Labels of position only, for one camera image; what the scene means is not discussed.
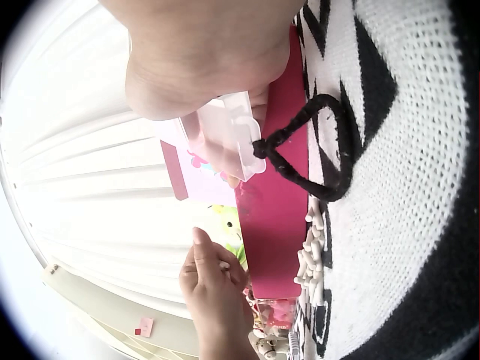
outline white wall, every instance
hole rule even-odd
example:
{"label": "white wall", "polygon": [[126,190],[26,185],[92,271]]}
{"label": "white wall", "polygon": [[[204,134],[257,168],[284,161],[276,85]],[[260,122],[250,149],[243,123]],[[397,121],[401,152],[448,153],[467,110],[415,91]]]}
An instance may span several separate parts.
{"label": "white wall", "polygon": [[1,301],[24,340],[46,360],[125,360],[89,333],[40,280],[42,267],[28,247],[0,190]]}

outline pink sticker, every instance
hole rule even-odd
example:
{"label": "pink sticker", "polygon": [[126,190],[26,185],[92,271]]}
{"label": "pink sticker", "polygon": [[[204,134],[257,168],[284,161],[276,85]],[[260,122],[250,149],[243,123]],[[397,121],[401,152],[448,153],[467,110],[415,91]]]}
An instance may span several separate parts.
{"label": "pink sticker", "polygon": [[138,326],[140,328],[140,336],[150,337],[150,333],[152,332],[152,326],[153,319],[150,319],[148,317],[141,318],[140,325]]}

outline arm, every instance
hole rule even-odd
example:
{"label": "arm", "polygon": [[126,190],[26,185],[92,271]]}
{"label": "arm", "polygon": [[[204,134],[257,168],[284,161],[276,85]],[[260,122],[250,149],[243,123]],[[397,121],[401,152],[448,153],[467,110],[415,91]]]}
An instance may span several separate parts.
{"label": "arm", "polygon": [[[219,262],[229,264],[228,271]],[[248,334],[253,314],[242,290],[247,275],[234,254],[195,228],[180,287],[197,330],[201,360],[257,360]]]}

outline clear plastic box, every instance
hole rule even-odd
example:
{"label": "clear plastic box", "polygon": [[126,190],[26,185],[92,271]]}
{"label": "clear plastic box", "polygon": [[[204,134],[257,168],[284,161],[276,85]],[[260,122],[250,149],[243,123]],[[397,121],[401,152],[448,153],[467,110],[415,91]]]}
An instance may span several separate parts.
{"label": "clear plastic box", "polygon": [[265,160],[253,155],[252,143],[261,134],[246,91],[211,100],[177,119],[177,126],[190,151],[219,171],[248,181],[266,169]]}

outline black and white knit fabric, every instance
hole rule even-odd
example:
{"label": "black and white knit fabric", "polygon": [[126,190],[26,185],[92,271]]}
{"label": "black and white knit fabric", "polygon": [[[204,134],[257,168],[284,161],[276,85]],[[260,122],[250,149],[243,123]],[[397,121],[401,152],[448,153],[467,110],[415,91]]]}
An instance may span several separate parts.
{"label": "black and white knit fabric", "polygon": [[[479,336],[478,27],[460,1],[309,0],[307,98],[330,94],[354,146],[323,203],[324,306],[299,298],[301,359],[460,359]],[[308,124],[310,179],[334,186],[336,119]]]}

